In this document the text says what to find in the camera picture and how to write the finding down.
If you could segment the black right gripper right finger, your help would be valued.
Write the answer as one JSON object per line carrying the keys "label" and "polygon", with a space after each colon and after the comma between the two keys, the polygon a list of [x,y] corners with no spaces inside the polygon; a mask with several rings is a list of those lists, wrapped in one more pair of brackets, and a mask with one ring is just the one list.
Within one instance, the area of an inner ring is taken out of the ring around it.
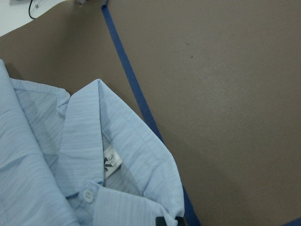
{"label": "black right gripper right finger", "polygon": [[186,226],[184,217],[176,217],[175,220],[177,221],[177,226]]}

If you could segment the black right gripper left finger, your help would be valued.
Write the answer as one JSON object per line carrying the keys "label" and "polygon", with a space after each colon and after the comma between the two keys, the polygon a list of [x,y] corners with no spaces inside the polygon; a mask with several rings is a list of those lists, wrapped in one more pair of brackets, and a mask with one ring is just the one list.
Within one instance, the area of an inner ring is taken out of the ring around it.
{"label": "black right gripper left finger", "polygon": [[165,218],[156,218],[156,226],[166,226]]}

